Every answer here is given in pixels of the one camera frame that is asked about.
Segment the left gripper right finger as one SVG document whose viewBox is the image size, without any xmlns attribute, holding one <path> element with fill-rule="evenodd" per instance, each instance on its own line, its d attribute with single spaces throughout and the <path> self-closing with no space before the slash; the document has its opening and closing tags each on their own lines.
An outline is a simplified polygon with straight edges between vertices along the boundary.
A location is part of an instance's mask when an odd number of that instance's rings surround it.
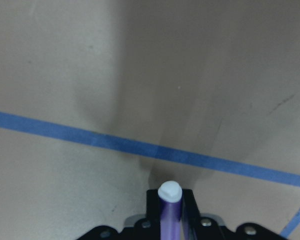
<svg viewBox="0 0 300 240">
<path fill-rule="evenodd" d="M 253 222 L 231 231 L 218 215 L 200 213 L 192 190 L 184 189 L 181 222 L 186 240 L 281 240 L 279 234 Z"/>
</svg>

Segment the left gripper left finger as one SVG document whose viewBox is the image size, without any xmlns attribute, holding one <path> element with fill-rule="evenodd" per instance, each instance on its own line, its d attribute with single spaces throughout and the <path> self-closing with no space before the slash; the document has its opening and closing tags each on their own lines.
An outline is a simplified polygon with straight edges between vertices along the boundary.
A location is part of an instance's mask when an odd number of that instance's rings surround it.
<svg viewBox="0 0 300 240">
<path fill-rule="evenodd" d="M 126 226 L 121 232 L 108 225 L 99 225 L 82 236 L 80 240 L 159 240 L 160 201 L 158 191 L 146 191 L 146 213 L 133 221 L 132 226 Z"/>
</svg>

